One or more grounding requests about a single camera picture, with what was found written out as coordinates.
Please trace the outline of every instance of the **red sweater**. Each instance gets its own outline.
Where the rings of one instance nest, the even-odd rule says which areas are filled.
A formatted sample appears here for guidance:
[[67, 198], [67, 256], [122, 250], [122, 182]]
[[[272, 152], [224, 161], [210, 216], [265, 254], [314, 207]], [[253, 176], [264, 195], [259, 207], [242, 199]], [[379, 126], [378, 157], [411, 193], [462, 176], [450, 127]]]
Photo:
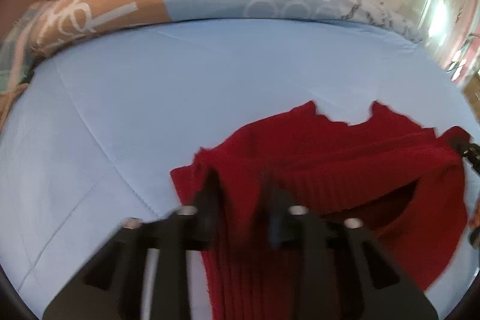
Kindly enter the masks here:
[[214, 320], [290, 318], [296, 255], [258, 245], [265, 173], [328, 219], [361, 218], [420, 288], [445, 269], [467, 222], [462, 159], [448, 141], [469, 135], [454, 127], [436, 138], [379, 103], [371, 112], [348, 126], [308, 102], [240, 128], [171, 172], [182, 203], [210, 169], [225, 192], [217, 244], [202, 254]]

